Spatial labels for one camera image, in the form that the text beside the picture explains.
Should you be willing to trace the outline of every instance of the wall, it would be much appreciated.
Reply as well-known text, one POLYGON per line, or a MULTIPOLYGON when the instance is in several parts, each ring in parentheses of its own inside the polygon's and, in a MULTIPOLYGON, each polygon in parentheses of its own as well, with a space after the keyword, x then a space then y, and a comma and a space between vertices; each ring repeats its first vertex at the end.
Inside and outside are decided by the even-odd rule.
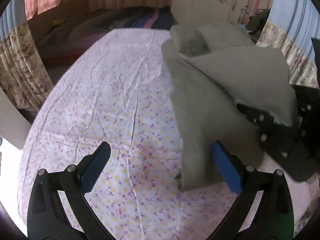
POLYGON ((22 149, 31 124, 18 112, 0 88, 0 134, 22 149))

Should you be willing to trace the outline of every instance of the gray cloth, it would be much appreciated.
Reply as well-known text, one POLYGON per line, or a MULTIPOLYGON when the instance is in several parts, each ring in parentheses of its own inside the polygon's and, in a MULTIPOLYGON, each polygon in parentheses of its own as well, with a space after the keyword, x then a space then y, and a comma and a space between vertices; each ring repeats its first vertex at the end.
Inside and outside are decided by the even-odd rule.
POLYGON ((252 17, 252 19, 247 23, 245 28, 249 31, 255 31, 262 23, 263 25, 260 26, 260 28, 257 31, 262 30, 263 26, 266 24, 268 20, 269 13, 270 9, 261 10, 255 16, 252 17))
POLYGON ((170 31, 162 45, 171 81, 170 94, 183 138, 181 190, 221 182, 210 146, 220 140, 244 164, 259 167, 259 131, 235 101, 271 112, 285 124, 296 120, 296 98, 280 50, 255 47, 232 25, 170 31))

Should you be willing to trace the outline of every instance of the door handle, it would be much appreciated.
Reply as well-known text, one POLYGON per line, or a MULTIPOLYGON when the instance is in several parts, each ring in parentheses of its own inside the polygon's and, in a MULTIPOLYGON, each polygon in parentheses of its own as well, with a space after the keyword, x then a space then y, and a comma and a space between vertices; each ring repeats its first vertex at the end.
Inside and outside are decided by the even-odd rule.
POLYGON ((236 5, 237 5, 237 0, 235 1, 235 3, 234 3, 233 6, 232 6, 232 11, 235 11, 236 5))

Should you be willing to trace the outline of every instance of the white wardrobe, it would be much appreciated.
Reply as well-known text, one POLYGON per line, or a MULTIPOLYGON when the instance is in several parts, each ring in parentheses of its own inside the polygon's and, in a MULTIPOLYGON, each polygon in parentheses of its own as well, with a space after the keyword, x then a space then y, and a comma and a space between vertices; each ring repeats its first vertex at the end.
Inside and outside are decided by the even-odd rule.
POLYGON ((249 0, 172 0, 171 12, 179 24, 237 23, 249 0))

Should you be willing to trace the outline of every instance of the bed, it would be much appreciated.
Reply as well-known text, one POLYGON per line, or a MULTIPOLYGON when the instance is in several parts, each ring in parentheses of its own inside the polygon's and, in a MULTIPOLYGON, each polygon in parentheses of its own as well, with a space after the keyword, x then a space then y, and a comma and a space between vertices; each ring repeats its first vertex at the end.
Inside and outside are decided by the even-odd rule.
MULTIPOLYGON (((23 148, 18 203, 25 223, 37 171, 62 171, 107 141, 111 158, 85 197, 116 239, 206 239, 217 227, 236 194, 225 183, 180 192, 175 180, 183 141, 161 54, 169 38, 164 30, 113 30, 59 80, 23 148)), ((277 168, 265 155, 259 170, 277 168)), ((286 178, 298 228, 312 213, 319 184, 286 178)), ((243 229, 253 219, 259 196, 243 229)), ((80 229, 62 192, 60 197, 72 226, 80 229)))

